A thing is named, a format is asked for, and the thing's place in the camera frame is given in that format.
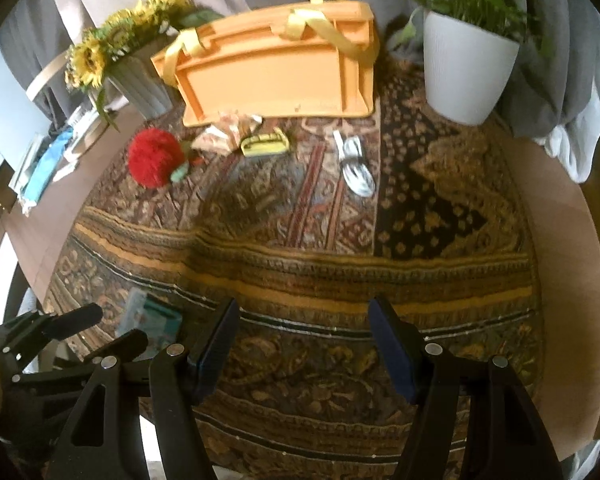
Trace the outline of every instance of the patterned fabric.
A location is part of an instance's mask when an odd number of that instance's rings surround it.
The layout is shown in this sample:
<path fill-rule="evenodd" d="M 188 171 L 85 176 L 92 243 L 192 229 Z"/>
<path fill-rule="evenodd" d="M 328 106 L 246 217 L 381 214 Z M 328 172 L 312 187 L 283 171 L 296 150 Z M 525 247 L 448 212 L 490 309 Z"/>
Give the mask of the patterned fabric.
<path fill-rule="evenodd" d="M 185 313 L 184 333 L 234 296 L 244 310 L 215 394 L 195 409 L 211 459 L 254 478 L 382 478 L 413 421 L 366 321 L 384 292 L 404 319 L 461 356 L 506 355 L 533 393 L 542 317 L 524 210 L 494 140 L 500 127 L 443 120 L 423 78 L 394 69 L 364 119 L 267 120 L 290 153 L 211 156 L 181 183 L 139 187 L 119 153 L 58 261 L 45 309 L 97 301 L 106 318 L 72 338 L 109 341 L 129 288 Z M 181 109 L 154 120 L 179 139 Z M 378 192 L 355 196 L 331 131 L 357 134 Z M 446 478 L 456 478 L 468 402 Z"/>

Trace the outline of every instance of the orange plastic crate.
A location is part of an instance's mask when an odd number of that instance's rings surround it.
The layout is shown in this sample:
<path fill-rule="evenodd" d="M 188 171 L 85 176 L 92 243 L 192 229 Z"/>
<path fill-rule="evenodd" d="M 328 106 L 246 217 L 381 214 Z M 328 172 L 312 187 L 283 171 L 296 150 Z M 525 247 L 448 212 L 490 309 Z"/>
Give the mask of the orange plastic crate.
<path fill-rule="evenodd" d="M 295 9 L 320 10 L 350 42 L 377 48 L 374 17 L 366 3 L 267 7 L 196 29 L 205 51 L 180 52 L 175 78 L 187 107 L 185 126 L 218 120 L 228 112 L 267 117 L 363 117 L 373 112 L 373 63 L 361 64 L 305 27 L 300 40 L 281 37 Z M 163 75 L 165 50 L 152 57 Z"/>

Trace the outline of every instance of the crumpled paper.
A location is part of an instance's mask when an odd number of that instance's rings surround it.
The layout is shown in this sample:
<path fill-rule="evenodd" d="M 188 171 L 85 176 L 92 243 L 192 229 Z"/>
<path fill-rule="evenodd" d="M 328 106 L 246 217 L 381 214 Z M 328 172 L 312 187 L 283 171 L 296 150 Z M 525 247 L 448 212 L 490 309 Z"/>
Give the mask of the crumpled paper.
<path fill-rule="evenodd" d="M 240 148 L 243 139 L 250 137 L 262 124 L 257 115 L 224 114 L 191 143 L 194 150 L 229 155 Z"/>

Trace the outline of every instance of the silver bolt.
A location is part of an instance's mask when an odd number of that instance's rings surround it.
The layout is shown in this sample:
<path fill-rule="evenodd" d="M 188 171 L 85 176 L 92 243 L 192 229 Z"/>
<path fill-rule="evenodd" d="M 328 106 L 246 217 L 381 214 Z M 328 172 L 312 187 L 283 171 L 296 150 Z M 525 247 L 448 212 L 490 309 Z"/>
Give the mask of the silver bolt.
<path fill-rule="evenodd" d="M 509 366 L 509 361 L 504 355 L 496 355 L 493 358 L 493 364 L 495 364 L 498 368 L 506 368 Z"/>
<path fill-rule="evenodd" d="M 100 366 L 102 366 L 105 370 L 108 370 L 109 368 L 113 368 L 116 364 L 118 364 L 118 360 L 113 355 L 106 356 L 100 362 Z"/>
<path fill-rule="evenodd" d="M 440 355 L 442 354 L 442 346 L 438 343 L 427 343 L 424 350 L 429 355 Z"/>
<path fill-rule="evenodd" d="M 176 357 L 176 355 L 180 355 L 184 352 L 184 346 L 180 343 L 175 343 L 173 345 L 167 346 L 167 354 L 171 357 Z"/>

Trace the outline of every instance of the red fluffy ball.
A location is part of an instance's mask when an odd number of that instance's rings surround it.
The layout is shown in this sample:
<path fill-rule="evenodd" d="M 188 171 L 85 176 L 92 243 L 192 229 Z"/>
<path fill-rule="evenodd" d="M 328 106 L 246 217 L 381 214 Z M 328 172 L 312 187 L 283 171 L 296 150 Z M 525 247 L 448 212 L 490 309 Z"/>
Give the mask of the red fluffy ball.
<path fill-rule="evenodd" d="M 176 138 L 158 128 L 138 133 L 128 154 L 129 173 L 138 184 L 150 188 L 168 184 L 173 170 L 185 161 Z"/>

